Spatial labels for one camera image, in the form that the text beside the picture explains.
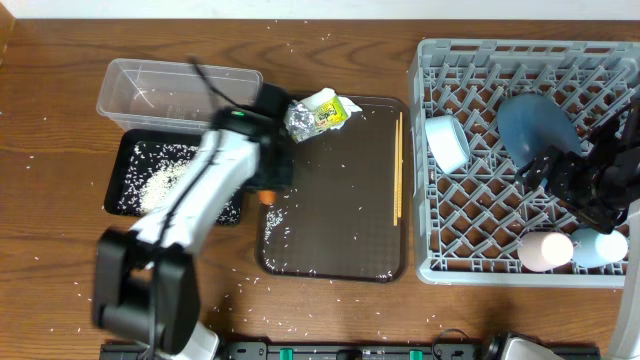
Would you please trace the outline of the yellow green snack packet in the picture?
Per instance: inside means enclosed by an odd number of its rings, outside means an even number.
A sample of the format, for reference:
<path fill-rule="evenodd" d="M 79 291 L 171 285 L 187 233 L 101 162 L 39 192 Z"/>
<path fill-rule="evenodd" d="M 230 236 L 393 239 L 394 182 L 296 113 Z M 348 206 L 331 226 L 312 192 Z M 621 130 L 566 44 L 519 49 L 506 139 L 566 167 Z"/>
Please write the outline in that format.
<path fill-rule="evenodd" d="M 349 118 L 344 105 L 337 96 L 315 108 L 313 115 L 315 128 L 320 132 L 338 126 Z"/>

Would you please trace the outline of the silver foil wrapper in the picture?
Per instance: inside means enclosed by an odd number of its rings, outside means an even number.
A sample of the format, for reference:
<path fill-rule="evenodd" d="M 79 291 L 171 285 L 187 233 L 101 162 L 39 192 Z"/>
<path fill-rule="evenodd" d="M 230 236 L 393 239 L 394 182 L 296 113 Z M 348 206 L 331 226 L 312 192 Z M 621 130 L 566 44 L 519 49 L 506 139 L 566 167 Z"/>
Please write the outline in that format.
<path fill-rule="evenodd" d="M 285 126 L 291 138 L 300 143 L 318 134 L 314 113 L 303 103 L 294 100 L 287 110 Z"/>

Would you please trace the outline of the light blue rice bowl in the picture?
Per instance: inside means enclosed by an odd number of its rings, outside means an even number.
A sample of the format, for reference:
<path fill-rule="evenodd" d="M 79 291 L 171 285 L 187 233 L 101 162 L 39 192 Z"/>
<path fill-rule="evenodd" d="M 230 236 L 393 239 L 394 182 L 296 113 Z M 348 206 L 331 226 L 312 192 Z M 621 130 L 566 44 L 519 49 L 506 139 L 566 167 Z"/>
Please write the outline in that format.
<path fill-rule="evenodd" d="M 425 120 L 425 135 L 436 164 L 451 174 L 467 164 L 471 157 L 469 143 L 461 123 L 453 115 Z"/>

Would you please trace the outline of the wooden chopstick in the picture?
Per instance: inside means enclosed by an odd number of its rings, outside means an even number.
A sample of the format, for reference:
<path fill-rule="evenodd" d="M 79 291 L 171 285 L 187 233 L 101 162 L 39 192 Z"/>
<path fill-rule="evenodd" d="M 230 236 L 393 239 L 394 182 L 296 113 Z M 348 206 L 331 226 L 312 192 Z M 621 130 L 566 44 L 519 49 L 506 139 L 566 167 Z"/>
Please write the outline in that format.
<path fill-rule="evenodd" d="M 394 130 L 394 157 L 393 157 L 393 165 L 394 165 L 394 187 L 393 187 L 393 225 L 394 227 L 398 226 L 398 119 L 395 121 L 395 130 Z"/>
<path fill-rule="evenodd" d="M 403 197 L 403 113 L 399 113 L 398 118 L 398 131 L 397 131 L 397 218 L 398 221 L 402 217 L 402 197 Z"/>

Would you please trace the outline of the blue cup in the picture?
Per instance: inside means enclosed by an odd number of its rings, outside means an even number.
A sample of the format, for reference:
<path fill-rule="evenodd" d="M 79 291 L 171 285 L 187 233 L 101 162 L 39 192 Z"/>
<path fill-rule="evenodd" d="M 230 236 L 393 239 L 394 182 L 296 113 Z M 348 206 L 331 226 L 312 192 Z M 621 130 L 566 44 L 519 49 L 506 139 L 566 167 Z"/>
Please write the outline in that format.
<path fill-rule="evenodd" d="M 616 230 L 602 234 L 591 228 L 582 228 L 574 231 L 570 239 L 574 243 L 572 260 L 583 268 L 621 261 L 629 249 L 626 237 Z"/>

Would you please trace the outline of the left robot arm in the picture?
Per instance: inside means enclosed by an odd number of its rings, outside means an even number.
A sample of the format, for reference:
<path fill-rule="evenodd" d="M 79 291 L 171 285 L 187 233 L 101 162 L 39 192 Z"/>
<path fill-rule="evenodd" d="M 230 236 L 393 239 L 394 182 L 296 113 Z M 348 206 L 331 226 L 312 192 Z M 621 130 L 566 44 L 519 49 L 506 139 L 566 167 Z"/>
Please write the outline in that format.
<path fill-rule="evenodd" d="M 212 359 L 218 336 L 199 320 L 195 271 L 225 203 L 243 186 L 277 192 L 292 181 L 290 94 L 264 84 L 251 105 L 218 110 L 199 151 L 165 199 L 129 230 L 97 243 L 92 320 L 144 345 L 140 359 Z"/>

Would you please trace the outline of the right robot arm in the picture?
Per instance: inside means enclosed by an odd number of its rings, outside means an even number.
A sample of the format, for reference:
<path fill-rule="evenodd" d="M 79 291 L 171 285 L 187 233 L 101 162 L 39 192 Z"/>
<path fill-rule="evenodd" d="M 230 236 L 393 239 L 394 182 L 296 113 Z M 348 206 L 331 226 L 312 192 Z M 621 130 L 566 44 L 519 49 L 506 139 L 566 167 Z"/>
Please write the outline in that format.
<path fill-rule="evenodd" d="M 629 224 L 623 296 L 607 359 L 639 357 L 639 100 L 633 99 L 591 132 L 585 157 L 549 146 L 521 168 L 527 188 L 545 185 L 589 227 L 609 233 Z"/>

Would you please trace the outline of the orange carrot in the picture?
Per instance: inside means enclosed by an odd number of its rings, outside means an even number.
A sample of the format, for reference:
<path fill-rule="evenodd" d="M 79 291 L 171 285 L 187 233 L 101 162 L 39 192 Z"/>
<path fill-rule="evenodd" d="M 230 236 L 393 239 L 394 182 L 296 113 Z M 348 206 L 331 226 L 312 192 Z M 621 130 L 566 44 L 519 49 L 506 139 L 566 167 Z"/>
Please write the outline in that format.
<path fill-rule="evenodd" d="M 260 190 L 258 195 L 260 202 L 264 205 L 271 206 L 276 201 L 276 192 L 273 190 Z"/>

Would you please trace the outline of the pink cup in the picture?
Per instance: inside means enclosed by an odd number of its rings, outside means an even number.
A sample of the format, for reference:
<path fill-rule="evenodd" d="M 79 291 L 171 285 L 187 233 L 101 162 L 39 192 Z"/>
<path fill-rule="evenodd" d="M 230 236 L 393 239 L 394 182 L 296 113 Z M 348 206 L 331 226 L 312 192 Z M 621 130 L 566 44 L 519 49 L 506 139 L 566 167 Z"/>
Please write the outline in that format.
<path fill-rule="evenodd" d="M 545 272 L 568 263 L 574 254 L 571 240 L 558 232 L 529 232 L 520 239 L 517 255 L 530 271 Z"/>

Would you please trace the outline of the white tissue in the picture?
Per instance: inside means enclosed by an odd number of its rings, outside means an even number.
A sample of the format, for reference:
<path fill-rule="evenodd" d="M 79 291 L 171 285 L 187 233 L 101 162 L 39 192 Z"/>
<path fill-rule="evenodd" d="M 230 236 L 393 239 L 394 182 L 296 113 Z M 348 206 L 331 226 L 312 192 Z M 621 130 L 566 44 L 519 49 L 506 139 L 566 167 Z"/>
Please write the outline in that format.
<path fill-rule="evenodd" d="M 319 91 L 319 92 L 317 92 L 317 93 L 315 93 L 315 94 L 313 94 L 313 95 L 311 95 L 309 97 L 304 98 L 301 101 L 301 103 L 303 103 L 306 107 L 308 107 L 313 112 L 313 110 L 315 108 L 319 107 L 322 103 L 330 100 L 334 96 L 337 96 L 340 99 L 340 101 L 342 102 L 342 104 L 344 105 L 344 107 L 345 107 L 345 109 L 347 111 L 347 114 L 349 115 L 349 118 L 351 117 L 351 115 L 353 113 L 358 113 L 358 112 L 362 111 L 362 108 L 360 106 L 356 105 L 351 99 L 349 99 L 347 97 L 338 96 L 337 93 L 335 92 L 335 90 L 332 89 L 332 88 L 323 88 L 321 91 Z M 329 128 L 329 129 L 339 129 L 342 126 L 342 124 L 340 124 L 338 126 L 334 126 L 332 128 Z"/>

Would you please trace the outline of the blue plate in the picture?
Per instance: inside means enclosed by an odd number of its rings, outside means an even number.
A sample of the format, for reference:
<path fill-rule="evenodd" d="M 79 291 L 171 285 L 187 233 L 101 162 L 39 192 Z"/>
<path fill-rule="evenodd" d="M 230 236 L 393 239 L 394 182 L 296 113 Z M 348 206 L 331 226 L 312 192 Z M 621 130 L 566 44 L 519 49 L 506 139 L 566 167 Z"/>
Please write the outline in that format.
<path fill-rule="evenodd" d="M 581 153 L 581 140 L 569 118 L 550 99 L 521 94 L 501 103 L 496 120 L 504 147 L 517 168 L 530 163 L 549 146 Z"/>

